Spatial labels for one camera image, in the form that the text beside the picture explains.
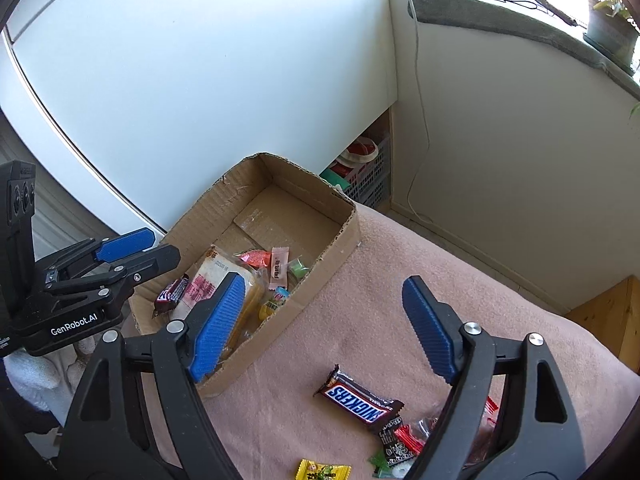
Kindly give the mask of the white-gloved left hand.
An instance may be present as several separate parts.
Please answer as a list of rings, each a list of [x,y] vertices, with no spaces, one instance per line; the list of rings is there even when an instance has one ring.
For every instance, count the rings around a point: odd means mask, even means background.
[[[64,426],[97,342],[97,336],[89,336],[45,356],[16,350],[3,359],[9,382],[25,401]]]

